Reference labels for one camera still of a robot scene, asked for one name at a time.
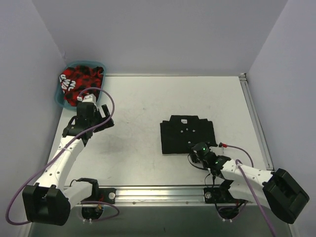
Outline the black long sleeve shirt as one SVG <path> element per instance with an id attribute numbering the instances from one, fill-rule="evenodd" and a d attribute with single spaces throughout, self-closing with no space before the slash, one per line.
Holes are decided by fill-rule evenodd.
<path id="1" fill-rule="evenodd" d="M 217 147 L 213 122 L 198 116 L 172 115 L 160 123 L 161 151 L 164 155 L 187 154 L 197 143 Z"/>

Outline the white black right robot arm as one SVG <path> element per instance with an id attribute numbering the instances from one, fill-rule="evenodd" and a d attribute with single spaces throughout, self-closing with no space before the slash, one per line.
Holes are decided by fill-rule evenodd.
<path id="1" fill-rule="evenodd" d="M 214 203 L 234 200 L 264 206 L 280 220 L 293 224 L 310 200 L 309 195 L 284 169 L 257 169 L 212 151 L 209 143 L 190 145 L 189 157 L 223 182 L 210 188 Z"/>

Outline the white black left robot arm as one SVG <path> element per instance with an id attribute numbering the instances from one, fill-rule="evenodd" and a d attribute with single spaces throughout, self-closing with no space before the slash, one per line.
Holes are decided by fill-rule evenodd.
<path id="1" fill-rule="evenodd" d="M 62 226 L 71 209 L 81 202 L 96 204 L 100 200 L 96 179 L 79 178 L 65 189 L 66 179 L 78 155 L 94 133 L 114 126 L 107 105 L 98 109 L 93 102 L 80 102 L 77 114 L 63 129 L 59 147 L 43 174 L 22 192 L 29 222 Z"/>

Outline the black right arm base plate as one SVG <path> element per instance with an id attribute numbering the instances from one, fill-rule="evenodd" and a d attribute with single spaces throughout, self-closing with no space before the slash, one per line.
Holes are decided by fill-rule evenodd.
<path id="1" fill-rule="evenodd" d="M 226 204 L 226 203 L 239 203 L 239 201 L 232 197 L 227 189 L 216 186 L 206 187 L 203 189 L 204 202 L 208 204 Z"/>

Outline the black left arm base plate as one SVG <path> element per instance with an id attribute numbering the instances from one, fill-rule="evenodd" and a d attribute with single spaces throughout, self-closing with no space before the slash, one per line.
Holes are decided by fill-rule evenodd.
<path id="1" fill-rule="evenodd" d="M 115 188 L 99 188 L 96 194 L 92 196 L 91 200 L 115 204 L 116 191 Z"/>

